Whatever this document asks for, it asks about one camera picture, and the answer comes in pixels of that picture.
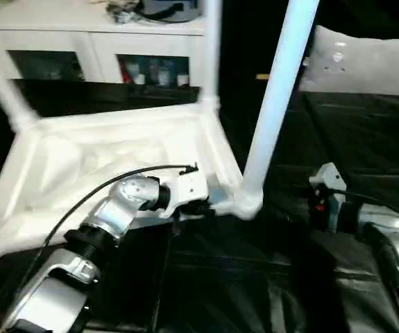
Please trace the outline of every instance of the black cable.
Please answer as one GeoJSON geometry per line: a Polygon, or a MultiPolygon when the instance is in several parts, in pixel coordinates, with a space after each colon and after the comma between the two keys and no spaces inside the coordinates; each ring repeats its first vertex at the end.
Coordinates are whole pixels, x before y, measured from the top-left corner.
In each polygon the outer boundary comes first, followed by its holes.
{"type": "Polygon", "coordinates": [[[370,203],[372,205],[379,205],[379,206],[384,206],[389,208],[390,210],[393,210],[395,213],[399,214],[399,207],[396,207],[395,205],[392,205],[391,203],[388,203],[384,200],[374,198],[372,196],[367,196],[364,194],[352,192],[352,191],[344,191],[342,189],[328,189],[329,193],[336,193],[336,194],[343,194],[345,196],[352,196],[355,198],[362,199],[365,203],[370,203]]]}
{"type": "Polygon", "coordinates": [[[107,187],[108,185],[111,185],[112,183],[121,180],[122,178],[133,176],[138,173],[143,173],[147,171],[154,171],[154,170],[160,170],[160,169],[190,169],[194,168],[193,166],[189,165],[160,165],[160,166],[149,166],[146,168],[134,170],[134,171],[129,171],[125,172],[119,176],[116,176],[114,178],[111,178],[110,180],[107,180],[103,184],[99,185],[95,189],[93,189],[89,194],[81,198],[60,220],[57,222],[57,224],[54,226],[54,228],[50,231],[46,239],[44,240],[44,243],[40,247],[40,249],[37,251],[36,255],[34,256],[33,261],[31,262],[30,266],[28,267],[28,270],[24,274],[24,277],[22,278],[22,281],[19,284],[19,287],[15,293],[15,298],[17,298],[20,294],[20,291],[25,285],[25,282],[27,279],[29,279],[30,274],[34,271],[35,266],[39,259],[43,256],[43,253],[45,249],[49,246],[50,240],[54,237],[60,226],[69,218],[71,214],[73,214],[81,205],[83,205],[88,199],[90,199],[93,195],[95,195],[97,192],[99,192],[101,189],[104,187],[107,187]]]}

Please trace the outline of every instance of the white shelf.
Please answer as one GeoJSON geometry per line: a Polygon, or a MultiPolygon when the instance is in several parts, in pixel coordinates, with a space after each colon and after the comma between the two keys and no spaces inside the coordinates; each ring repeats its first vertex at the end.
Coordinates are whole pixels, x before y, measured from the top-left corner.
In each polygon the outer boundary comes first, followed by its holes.
{"type": "Polygon", "coordinates": [[[0,10],[0,30],[202,36],[205,31],[205,20],[199,17],[178,24],[146,21],[115,24],[107,16],[105,3],[90,4],[88,0],[17,0],[0,10]]]}

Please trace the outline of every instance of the black tablecloth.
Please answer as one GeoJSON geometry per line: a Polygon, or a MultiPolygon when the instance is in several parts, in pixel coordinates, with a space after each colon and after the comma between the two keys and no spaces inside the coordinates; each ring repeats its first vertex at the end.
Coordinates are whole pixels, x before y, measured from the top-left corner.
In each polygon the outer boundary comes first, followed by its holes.
{"type": "MultiPolygon", "coordinates": [[[[123,85],[22,83],[42,115],[188,102],[123,85]]],[[[222,100],[241,168],[265,86],[222,100]]],[[[12,134],[0,112],[0,167],[12,134]]],[[[399,98],[297,94],[290,103],[253,221],[232,216],[127,234],[93,297],[89,327],[159,332],[399,332],[399,304],[373,251],[306,224],[309,174],[335,162],[351,189],[399,206],[399,98]]],[[[0,259],[0,322],[32,253],[0,259]]]]}

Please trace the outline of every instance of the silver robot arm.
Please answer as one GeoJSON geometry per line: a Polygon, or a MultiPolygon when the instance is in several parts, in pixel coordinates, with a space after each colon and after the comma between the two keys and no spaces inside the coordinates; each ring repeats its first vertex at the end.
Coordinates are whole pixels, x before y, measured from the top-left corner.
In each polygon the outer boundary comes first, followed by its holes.
{"type": "Polygon", "coordinates": [[[399,213],[388,207],[349,202],[343,194],[323,194],[325,189],[346,190],[346,184],[333,163],[324,164],[309,178],[315,199],[309,206],[314,225],[330,232],[361,234],[378,253],[377,258],[399,287],[399,213]]]}
{"type": "Polygon", "coordinates": [[[99,281],[103,266],[115,254],[137,212],[162,209],[160,216],[169,218],[177,207],[207,197],[207,182],[200,171],[163,185],[145,176],[115,183],[79,229],[65,234],[65,246],[55,250],[26,284],[2,330],[80,332],[87,320],[87,291],[99,281]]]}

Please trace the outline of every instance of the white cabinet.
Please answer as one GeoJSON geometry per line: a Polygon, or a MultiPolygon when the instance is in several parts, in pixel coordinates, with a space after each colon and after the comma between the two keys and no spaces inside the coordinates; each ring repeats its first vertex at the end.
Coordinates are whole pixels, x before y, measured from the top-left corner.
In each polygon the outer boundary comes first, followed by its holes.
{"type": "Polygon", "coordinates": [[[156,63],[172,84],[182,76],[180,82],[200,87],[204,25],[202,17],[118,25],[108,19],[104,3],[18,0],[0,10],[0,66],[7,78],[122,83],[131,63],[145,83],[159,84],[150,73],[155,65],[149,64],[156,63]]]}

